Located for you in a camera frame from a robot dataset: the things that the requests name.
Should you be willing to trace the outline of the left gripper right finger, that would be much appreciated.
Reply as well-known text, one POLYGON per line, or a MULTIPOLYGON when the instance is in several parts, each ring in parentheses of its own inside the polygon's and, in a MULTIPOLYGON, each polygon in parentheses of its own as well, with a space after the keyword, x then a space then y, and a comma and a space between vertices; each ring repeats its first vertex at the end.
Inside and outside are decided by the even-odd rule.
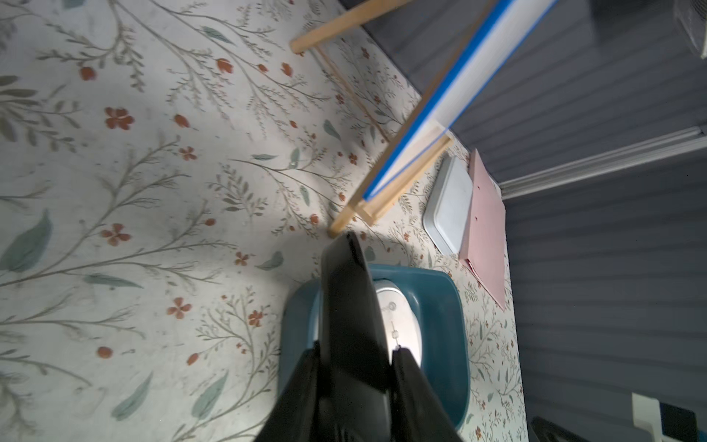
POLYGON ((394 441, 461 441, 412 352, 392 352, 392 434, 394 441))

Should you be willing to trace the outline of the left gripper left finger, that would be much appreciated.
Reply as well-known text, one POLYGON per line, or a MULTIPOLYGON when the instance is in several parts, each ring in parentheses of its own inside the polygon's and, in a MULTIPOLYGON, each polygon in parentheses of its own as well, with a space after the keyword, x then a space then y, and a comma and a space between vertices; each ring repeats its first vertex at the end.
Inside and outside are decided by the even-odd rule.
POLYGON ((320 348, 316 344, 301 355, 256 442, 313 441, 319 403, 319 368, 320 348))

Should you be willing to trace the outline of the white slim computer mouse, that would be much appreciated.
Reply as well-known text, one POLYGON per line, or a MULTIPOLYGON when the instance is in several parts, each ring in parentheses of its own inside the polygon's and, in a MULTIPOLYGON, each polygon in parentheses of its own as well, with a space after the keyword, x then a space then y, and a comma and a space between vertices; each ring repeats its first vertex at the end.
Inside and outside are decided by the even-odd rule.
POLYGON ((419 322, 411 305, 397 285, 388 280, 374 282, 383 318, 388 359, 399 348, 407 348, 418 366, 423 359, 423 339, 419 322))

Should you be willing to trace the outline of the teal plastic storage box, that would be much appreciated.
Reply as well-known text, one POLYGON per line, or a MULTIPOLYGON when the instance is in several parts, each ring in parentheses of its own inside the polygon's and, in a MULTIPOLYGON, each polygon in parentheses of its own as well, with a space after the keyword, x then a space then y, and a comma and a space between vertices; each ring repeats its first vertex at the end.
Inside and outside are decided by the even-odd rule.
MULTIPOLYGON (((469 406, 469 361, 460 294, 442 272, 373 263, 377 285, 395 285, 406 298, 421 332, 416 360, 450 421, 462 427, 469 406)), ((277 393, 281 394, 301 354, 317 340, 320 280, 313 278, 285 303, 277 393)))

